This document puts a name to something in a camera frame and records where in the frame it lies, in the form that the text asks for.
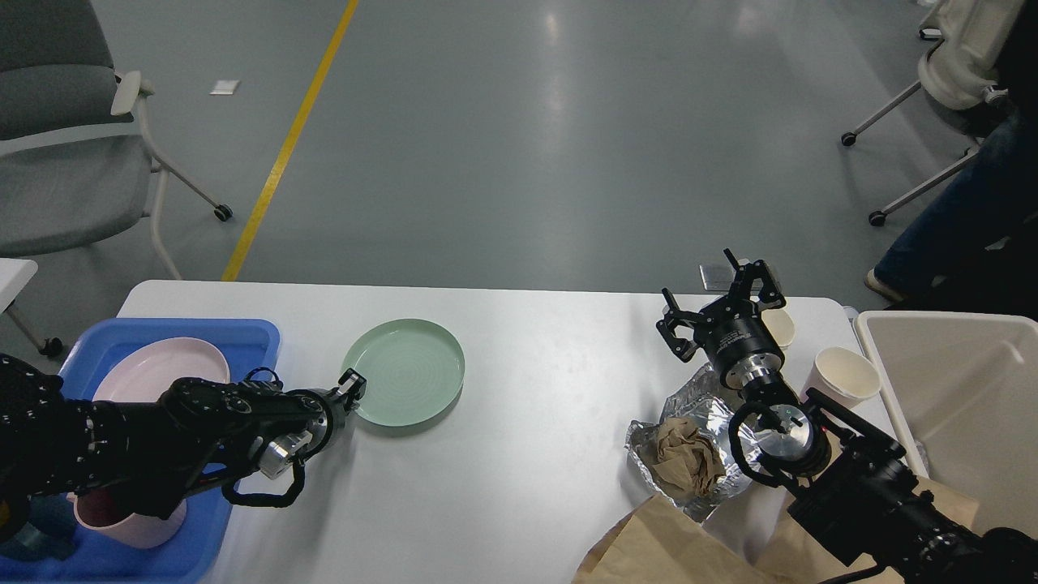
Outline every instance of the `white trash bin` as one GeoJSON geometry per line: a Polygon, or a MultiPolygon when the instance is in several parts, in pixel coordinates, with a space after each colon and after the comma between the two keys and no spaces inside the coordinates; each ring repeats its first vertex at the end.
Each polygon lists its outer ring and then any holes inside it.
{"type": "Polygon", "coordinates": [[[1013,316],[865,312],[854,322],[879,369],[897,439],[917,474],[978,499],[974,530],[1038,533],[1038,324],[1013,316]]]}

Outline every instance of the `person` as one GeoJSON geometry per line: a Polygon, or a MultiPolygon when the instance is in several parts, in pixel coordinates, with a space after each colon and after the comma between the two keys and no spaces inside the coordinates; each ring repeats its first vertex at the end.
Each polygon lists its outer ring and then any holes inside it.
{"type": "MultiPolygon", "coordinates": [[[[1030,233],[1035,223],[1028,219],[1038,212],[1038,75],[1028,40],[1038,33],[1036,17],[1038,0],[1028,0],[996,62],[1014,110],[866,275],[866,285],[889,301],[910,300],[912,308],[925,309],[934,305],[926,299],[939,297],[941,308],[935,310],[949,310],[949,303],[956,306],[953,289],[963,288],[966,279],[980,278],[985,248],[1015,235],[1017,241],[1007,248],[1022,256],[1027,251],[1022,246],[1034,244],[1030,233]],[[949,277],[934,286],[938,275],[949,277]]],[[[983,298],[972,291],[963,295],[973,304],[983,298]]],[[[967,309],[968,303],[956,310],[967,309]]],[[[969,312],[994,311],[981,306],[969,312]]]]}

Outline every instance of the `yellow floor line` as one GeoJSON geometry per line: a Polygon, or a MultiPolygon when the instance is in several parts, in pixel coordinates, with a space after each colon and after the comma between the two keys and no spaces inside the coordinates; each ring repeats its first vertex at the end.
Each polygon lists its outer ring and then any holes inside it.
{"type": "Polygon", "coordinates": [[[335,53],[338,52],[338,46],[343,41],[343,36],[346,35],[347,27],[350,26],[350,21],[353,19],[353,12],[357,9],[358,1],[350,0],[350,3],[346,6],[346,10],[343,12],[343,18],[338,21],[338,26],[335,27],[335,33],[332,34],[331,41],[328,43],[328,48],[325,49],[321,64],[318,65],[318,71],[313,74],[313,80],[310,81],[310,87],[306,90],[306,96],[303,98],[303,103],[300,104],[299,111],[296,112],[296,119],[292,122],[289,135],[285,136],[284,143],[281,144],[281,150],[277,154],[274,167],[270,169],[270,174],[267,176],[267,184],[264,185],[263,191],[260,192],[260,198],[256,200],[255,206],[252,207],[252,214],[249,215],[249,220],[245,223],[242,235],[238,239],[235,252],[230,254],[230,260],[227,261],[227,267],[223,270],[223,277],[221,278],[223,281],[238,279],[238,273],[242,270],[242,263],[245,262],[245,257],[249,254],[249,248],[252,246],[252,241],[255,240],[260,223],[263,222],[263,218],[267,214],[267,207],[270,206],[270,201],[274,198],[274,191],[277,190],[277,185],[281,182],[281,175],[284,173],[285,166],[289,165],[293,150],[296,149],[296,142],[299,141],[299,135],[303,132],[306,119],[310,116],[310,110],[313,109],[313,102],[317,101],[318,93],[321,92],[321,86],[328,75],[328,68],[331,67],[331,61],[335,59],[335,53]]]}

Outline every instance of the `robotic arm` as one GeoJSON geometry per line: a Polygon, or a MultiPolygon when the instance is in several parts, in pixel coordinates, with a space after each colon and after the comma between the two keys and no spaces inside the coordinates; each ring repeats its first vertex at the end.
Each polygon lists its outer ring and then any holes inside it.
{"type": "Polygon", "coordinates": [[[897,441],[814,388],[805,401],[797,399],[780,372],[785,357],[761,322],[762,311],[786,305],[777,283],[765,261],[739,265],[730,250],[725,254],[736,271],[728,295],[692,313],[663,288],[667,309],[656,329],[683,362],[702,347],[721,384],[745,401],[729,424],[742,472],[787,489],[796,498],[787,511],[844,565],[862,554],[876,560],[873,568],[830,582],[853,582],[887,566],[908,583],[1038,582],[1038,541],[1008,528],[980,537],[952,522],[934,508],[929,492],[912,493],[919,479],[900,462],[904,448],[897,441]],[[762,284],[760,301],[750,299],[755,280],[762,284]],[[691,331],[690,339],[677,335],[681,328],[691,331]],[[738,435],[745,423],[760,438],[758,462],[767,473],[745,460],[738,435]],[[831,465],[826,433],[842,450],[831,465]]]}
{"type": "Polygon", "coordinates": [[[239,384],[181,379],[157,404],[91,402],[64,399],[60,378],[0,355],[0,541],[36,495],[106,488],[122,510],[159,518],[215,488],[237,505],[291,505],[305,462],[335,441],[366,382],[349,369],[331,390],[282,392],[276,376],[254,373],[239,384]],[[235,491],[255,471],[273,479],[290,468],[283,495],[235,491]]]}

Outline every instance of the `aluminum foil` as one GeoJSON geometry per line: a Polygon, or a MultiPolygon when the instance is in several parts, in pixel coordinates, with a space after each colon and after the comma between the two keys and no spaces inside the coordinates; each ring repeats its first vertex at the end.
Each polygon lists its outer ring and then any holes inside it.
{"type": "MultiPolygon", "coordinates": [[[[684,387],[663,402],[663,411],[659,415],[660,423],[666,418],[690,418],[699,426],[700,434],[708,437],[717,448],[721,465],[725,467],[725,476],[719,478],[713,490],[704,497],[675,499],[663,493],[656,483],[643,456],[650,461],[654,458],[656,429],[659,423],[634,420],[627,428],[627,452],[637,466],[641,477],[653,491],[666,497],[693,521],[700,523],[706,521],[717,505],[742,493],[754,482],[739,470],[728,441],[728,422],[740,406],[742,400],[735,392],[720,385],[717,374],[709,364],[700,368],[684,387]]],[[[757,438],[745,424],[739,429],[739,436],[746,460],[750,462],[750,468],[758,470],[760,465],[756,461],[760,455],[760,449],[757,446],[757,438]]]]}

